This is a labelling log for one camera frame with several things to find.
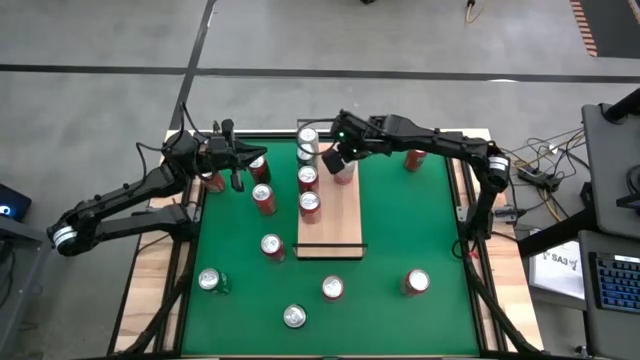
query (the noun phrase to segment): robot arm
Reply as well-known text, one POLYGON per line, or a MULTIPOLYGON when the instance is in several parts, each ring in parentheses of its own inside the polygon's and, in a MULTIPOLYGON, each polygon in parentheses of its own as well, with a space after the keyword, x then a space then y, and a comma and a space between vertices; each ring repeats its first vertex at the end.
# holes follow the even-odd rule
POLYGON ((238 171, 266 151, 264 147, 237 141, 231 120, 222 122, 222 132, 216 123, 211 135, 194 137, 182 130, 167 139, 161 148, 164 161, 159 167, 133 184, 124 184, 120 189, 81 201, 49 227, 47 235, 58 252, 65 256, 84 253, 103 241, 154 230, 167 231, 175 240, 189 239, 195 231, 193 219, 180 204, 136 213, 124 219, 104 219, 151 198, 180 193, 189 179, 201 177, 203 173, 215 174, 231 169, 231 187, 243 191, 238 171))
POLYGON ((491 208, 507 188, 510 166, 509 158, 493 141, 421 128, 397 115, 372 116, 365 121, 347 111, 340 112, 330 133, 337 148, 323 154, 323 160, 332 174, 342 170, 344 163, 371 154, 390 156, 411 149, 466 161, 480 183, 480 194, 476 205, 469 207, 464 235, 467 240, 491 237, 491 208))

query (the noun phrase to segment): green soda can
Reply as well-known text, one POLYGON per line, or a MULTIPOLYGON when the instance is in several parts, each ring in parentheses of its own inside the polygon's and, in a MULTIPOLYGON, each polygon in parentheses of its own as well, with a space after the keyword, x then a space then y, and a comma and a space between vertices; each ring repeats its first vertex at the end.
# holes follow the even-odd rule
POLYGON ((227 274, 216 269, 204 269, 198 276, 198 284, 205 291, 218 294, 228 294, 231 292, 231 281, 227 274))

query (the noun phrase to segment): wooden table frame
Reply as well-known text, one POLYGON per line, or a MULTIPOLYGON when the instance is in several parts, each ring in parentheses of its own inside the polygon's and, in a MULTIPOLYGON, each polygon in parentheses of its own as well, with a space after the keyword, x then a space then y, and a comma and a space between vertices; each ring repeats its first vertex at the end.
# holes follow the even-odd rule
MULTIPOLYGON (((487 129, 455 129, 448 131, 462 131, 469 137, 489 139, 489 131, 487 129)), ((273 138, 275 135, 291 136, 294 132, 292 130, 273 130, 237 131, 237 133, 239 137, 273 138)), ((475 196, 478 193, 479 185, 475 177, 470 173, 469 167, 463 167, 458 160, 447 159, 446 163, 450 174, 454 202, 456 205, 468 206, 469 196, 475 196)), ((183 204, 200 202, 203 199, 201 188, 199 179, 196 179, 188 188, 188 199, 183 201, 182 194, 178 194, 169 198, 152 199, 149 206, 158 208, 180 201, 183 201, 183 204)), ((494 206, 500 207, 504 205, 506 205, 506 196, 499 194, 494 206)), ((505 235, 514 236, 513 227, 505 223, 495 223, 494 230, 505 235)), ((138 247, 145 246, 163 235, 164 233, 162 232, 146 233, 140 237, 138 247)), ((486 243, 481 242, 480 244, 476 250, 477 259, 474 259, 477 272, 483 277, 489 290, 494 292, 501 308, 516 328, 527 341, 538 349, 542 349, 542 340, 517 244, 500 236, 493 236, 486 243)), ((166 238, 134 256, 108 353, 126 349, 145 329, 164 299, 166 299, 167 292, 171 289, 168 279, 175 283, 176 274, 185 270, 189 248, 189 243, 174 243, 171 238, 166 238)), ((475 292, 470 292, 470 294, 473 294, 470 295, 470 302, 475 313, 474 322, 476 324, 478 345, 488 350, 514 351, 515 348, 509 340, 507 339, 505 342, 502 332, 495 331, 494 326, 496 324, 484 302, 475 295, 475 292)), ((179 353, 182 342, 181 333, 183 331, 181 325, 183 326, 184 322, 179 322, 178 318, 184 316, 187 302, 188 292, 186 299, 178 299, 173 306, 163 326, 166 329, 166 331, 163 330, 163 341, 158 342, 157 339, 154 339, 147 347, 146 352, 173 350, 179 353)))

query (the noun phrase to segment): orange striped floor marking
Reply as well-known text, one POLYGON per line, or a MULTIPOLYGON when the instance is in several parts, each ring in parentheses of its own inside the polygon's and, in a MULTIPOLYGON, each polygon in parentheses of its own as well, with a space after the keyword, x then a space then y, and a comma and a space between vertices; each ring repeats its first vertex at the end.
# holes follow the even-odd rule
MULTIPOLYGON (((578 28, 580 29, 580 35, 582 35, 582 42, 584 42, 584 47, 587 49, 587 54, 593 57, 598 56, 598 47, 593 41, 593 35, 591 35, 589 23, 587 22, 587 18, 584 16, 582 3, 580 3, 580 1, 578 0, 571 0, 571 8, 573 9, 573 15, 576 17, 576 22, 578 23, 578 28)), ((636 18, 638 18, 638 21, 640 22, 640 14, 636 13, 636 18)))

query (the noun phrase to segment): keyboard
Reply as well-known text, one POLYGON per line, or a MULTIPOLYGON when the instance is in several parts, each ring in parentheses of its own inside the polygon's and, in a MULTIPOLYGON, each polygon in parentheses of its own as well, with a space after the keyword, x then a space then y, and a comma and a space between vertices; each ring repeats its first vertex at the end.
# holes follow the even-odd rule
POLYGON ((590 253, 589 260, 594 270, 593 280, 596 280, 593 282, 596 305, 601 309, 640 314, 640 259, 590 253))

